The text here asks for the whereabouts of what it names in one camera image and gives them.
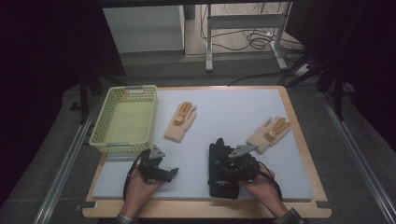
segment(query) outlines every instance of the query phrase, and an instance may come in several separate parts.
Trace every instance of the human hand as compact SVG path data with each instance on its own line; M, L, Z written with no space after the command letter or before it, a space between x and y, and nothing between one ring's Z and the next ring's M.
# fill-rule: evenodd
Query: human hand
M272 178L275 178L275 173L260 164L261 171ZM288 208L279 199L274 183L269 181L264 176L258 175L256 179L251 182L238 181L238 184L244 187L254 198L259 200L274 217L283 217L288 213Z
M154 192L163 184L162 181L156 181L152 184L146 182L137 167L133 170L125 197L125 203L120 213L128 218L133 218L139 211L140 207L147 202Z

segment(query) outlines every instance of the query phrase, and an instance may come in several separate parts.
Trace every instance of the basket handle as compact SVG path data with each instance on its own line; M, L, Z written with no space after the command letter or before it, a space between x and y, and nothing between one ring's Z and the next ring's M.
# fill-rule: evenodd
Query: basket handle
M107 147L129 147L129 142L107 143Z

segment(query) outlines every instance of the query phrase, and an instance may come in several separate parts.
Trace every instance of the person's arm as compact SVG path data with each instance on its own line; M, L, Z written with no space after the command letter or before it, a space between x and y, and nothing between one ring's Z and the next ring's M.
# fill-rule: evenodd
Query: person's arm
M267 169L260 164L261 171L269 176L275 177L273 171ZM251 182L240 181L240 186L247 189L247 191L257 200L259 200L276 218L275 224L305 224L308 223L302 219L294 209L288 209L285 204L278 198L276 188L265 177L258 175L255 180Z
M145 178L137 169L131 174L129 181L125 203L122 206L119 215L116 217L115 224L132 224L133 219L140 207L147 202L151 195L163 184L161 181L156 181L153 184L146 183Z

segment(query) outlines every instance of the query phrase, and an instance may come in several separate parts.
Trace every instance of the orange glove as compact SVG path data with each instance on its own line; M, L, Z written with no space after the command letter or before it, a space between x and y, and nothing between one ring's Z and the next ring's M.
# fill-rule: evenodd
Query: orange glove
M169 127L165 131L165 137L181 142L186 131L192 125L197 113L196 105L190 102L184 102L177 107L175 115L172 117Z
M257 147L260 153L276 144L290 130L290 123L285 118L269 118L251 135L247 142Z

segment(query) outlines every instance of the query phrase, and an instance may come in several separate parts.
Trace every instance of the sleeve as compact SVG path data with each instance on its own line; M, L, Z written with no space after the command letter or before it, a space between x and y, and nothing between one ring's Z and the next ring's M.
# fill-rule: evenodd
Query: sleeve
M134 224L134 221L124 215L119 214L116 219L114 219L113 224Z
M309 222L306 219L303 219L300 217L300 215L297 213L294 208L291 208L289 212L278 219L276 219L274 224L309 224Z

